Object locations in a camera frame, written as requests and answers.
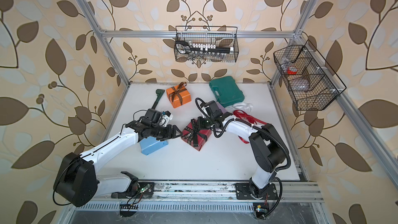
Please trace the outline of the purple gift box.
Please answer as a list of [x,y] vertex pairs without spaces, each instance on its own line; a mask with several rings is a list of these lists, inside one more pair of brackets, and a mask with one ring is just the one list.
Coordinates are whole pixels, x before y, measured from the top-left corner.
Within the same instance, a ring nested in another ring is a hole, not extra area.
[[216,105],[219,107],[223,114],[227,112],[227,110],[219,102],[216,102]]

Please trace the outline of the blue gift box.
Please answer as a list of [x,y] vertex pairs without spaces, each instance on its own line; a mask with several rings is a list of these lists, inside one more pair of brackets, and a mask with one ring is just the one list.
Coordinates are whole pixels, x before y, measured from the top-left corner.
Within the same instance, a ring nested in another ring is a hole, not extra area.
[[154,137],[148,137],[146,139],[141,140],[139,144],[141,147],[141,153],[147,156],[167,146],[169,143],[168,141],[158,141]]

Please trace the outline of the white ribbon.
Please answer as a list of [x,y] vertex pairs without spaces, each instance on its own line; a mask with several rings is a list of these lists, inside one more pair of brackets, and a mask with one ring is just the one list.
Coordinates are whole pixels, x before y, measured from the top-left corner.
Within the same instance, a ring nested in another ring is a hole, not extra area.
[[239,103],[235,103],[231,106],[226,107],[226,110],[230,111],[230,112],[234,112],[234,111],[244,111],[246,113],[250,113],[253,109],[253,105],[251,103],[245,103],[245,102],[239,102]]

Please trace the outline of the red ribbon bow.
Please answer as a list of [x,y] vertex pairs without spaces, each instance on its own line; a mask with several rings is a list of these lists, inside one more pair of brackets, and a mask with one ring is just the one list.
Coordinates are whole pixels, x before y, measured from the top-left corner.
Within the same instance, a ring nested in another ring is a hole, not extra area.
[[261,126],[267,124],[266,122],[264,122],[264,121],[262,121],[262,120],[260,120],[260,119],[257,119],[257,118],[255,118],[255,117],[253,117],[252,115],[247,114],[247,113],[246,113],[245,111],[243,111],[243,110],[235,110],[235,111],[233,112],[233,114],[234,114],[237,118],[239,118],[239,119],[241,119],[241,120],[244,120],[244,121],[247,121],[247,122],[249,122],[249,123],[251,123],[251,124],[261,125]]

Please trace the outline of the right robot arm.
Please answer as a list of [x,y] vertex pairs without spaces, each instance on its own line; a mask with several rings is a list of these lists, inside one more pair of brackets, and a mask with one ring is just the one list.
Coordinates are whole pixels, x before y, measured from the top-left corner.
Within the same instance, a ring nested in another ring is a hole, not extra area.
[[196,124],[201,130],[212,131],[216,138],[228,132],[249,142],[258,165],[249,180],[249,192],[254,198],[264,197],[277,173],[291,166],[289,149],[275,127],[270,123],[260,126],[224,113],[215,101],[205,102],[197,97],[195,104],[202,114]]

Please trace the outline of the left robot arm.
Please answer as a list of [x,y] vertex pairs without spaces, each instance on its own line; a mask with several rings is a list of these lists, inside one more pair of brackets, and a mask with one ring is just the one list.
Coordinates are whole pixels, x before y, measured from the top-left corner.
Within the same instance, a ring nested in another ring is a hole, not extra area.
[[83,206],[92,198],[115,194],[117,197],[136,198],[144,193],[138,178],[122,171],[115,175],[99,176],[98,172],[113,158],[143,139],[153,137],[163,142],[179,138],[182,132],[169,124],[170,112],[150,108],[145,116],[123,124],[120,132],[94,148],[66,155],[60,165],[53,193],[59,194],[68,204]]

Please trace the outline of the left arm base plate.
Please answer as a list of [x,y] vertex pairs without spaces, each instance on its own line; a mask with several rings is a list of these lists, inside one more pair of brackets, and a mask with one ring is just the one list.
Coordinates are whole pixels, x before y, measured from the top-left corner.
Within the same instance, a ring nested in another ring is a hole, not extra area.
[[114,192],[111,194],[113,199],[140,198],[141,196],[151,197],[153,195],[154,182],[131,182],[124,192]]

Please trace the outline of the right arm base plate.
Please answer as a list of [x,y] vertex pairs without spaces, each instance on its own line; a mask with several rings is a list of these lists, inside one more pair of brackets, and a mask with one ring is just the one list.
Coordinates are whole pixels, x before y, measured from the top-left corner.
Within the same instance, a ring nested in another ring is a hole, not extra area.
[[259,189],[253,183],[236,183],[236,198],[238,200],[277,200],[278,193],[274,184],[268,184]]

